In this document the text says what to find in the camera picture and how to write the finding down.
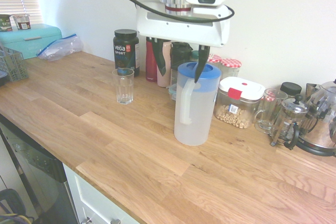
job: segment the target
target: drawer handle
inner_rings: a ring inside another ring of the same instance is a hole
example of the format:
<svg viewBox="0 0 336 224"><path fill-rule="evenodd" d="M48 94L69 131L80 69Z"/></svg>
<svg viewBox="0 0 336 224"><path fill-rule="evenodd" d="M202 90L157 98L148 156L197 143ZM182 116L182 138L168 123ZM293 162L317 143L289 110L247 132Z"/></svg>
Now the drawer handle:
<svg viewBox="0 0 336 224"><path fill-rule="evenodd" d="M27 40L34 40L34 39L42 39L42 37L38 36L38 37L26 38L24 40L27 41Z"/></svg>
<svg viewBox="0 0 336 224"><path fill-rule="evenodd" d="M121 224L121 220L111 220L111 224Z"/></svg>
<svg viewBox="0 0 336 224"><path fill-rule="evenodd" d="M82 221L80 224L88 224L89 222L92 222L91 218L87 217L86 220Z"/></svg>

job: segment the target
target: red water bottle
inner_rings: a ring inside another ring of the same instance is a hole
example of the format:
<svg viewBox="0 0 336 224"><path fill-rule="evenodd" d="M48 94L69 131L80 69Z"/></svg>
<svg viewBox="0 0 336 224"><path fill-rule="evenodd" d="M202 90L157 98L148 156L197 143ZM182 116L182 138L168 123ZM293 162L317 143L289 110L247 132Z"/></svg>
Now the red water bottle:
<svg viewBox="0 0 336 224"><path fill-rule="evenodd" d="M146 37L146 80L157 82L157 75L152 38Z"/></svg>

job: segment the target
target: dishwasher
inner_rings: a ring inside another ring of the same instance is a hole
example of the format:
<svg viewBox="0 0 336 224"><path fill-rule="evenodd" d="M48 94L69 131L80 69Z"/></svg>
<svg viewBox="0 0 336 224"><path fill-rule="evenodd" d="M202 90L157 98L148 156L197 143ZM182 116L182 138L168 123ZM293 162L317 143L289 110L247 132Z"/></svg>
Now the dishwasher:
<svg viewBox="0 0 336 224"><path fill-rule="evenodd" d="M0 128L38 214L34 224L78 224L62 162L2 115Z"/></svg>

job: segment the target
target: kitchen counter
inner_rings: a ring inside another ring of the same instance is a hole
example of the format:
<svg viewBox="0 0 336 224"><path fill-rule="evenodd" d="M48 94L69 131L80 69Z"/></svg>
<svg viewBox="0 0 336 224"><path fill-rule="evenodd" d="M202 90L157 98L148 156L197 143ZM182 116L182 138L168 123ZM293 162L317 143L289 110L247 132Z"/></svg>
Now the kitchen counter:
<svg viewBox="0 0 336 224"><path fill-rule="evenodd" d="M335 223L336 158L271 147L215 117L207 142L173 133L167 89L134 79L116 102L114 62L84 52L26 60L0 87L0 113L140 223Z"/></svg>

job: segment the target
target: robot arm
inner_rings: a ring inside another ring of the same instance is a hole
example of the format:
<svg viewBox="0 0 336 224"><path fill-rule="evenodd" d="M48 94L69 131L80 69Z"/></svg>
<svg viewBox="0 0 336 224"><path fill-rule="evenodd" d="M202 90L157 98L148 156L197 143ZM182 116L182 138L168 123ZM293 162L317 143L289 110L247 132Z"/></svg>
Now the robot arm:
<svg viewBox="0 0 336 224"><path fill-rule="evenodd" d="M130 1L137 6L139 34L155 38L158 43L153 45L158 51L154 55L162 75L165 74L165 62L160 53L162 39L199 44L195 82L207 62L210 46L222 47L228 40L229 19L234 11L223 4L225 0Z"/></svg>

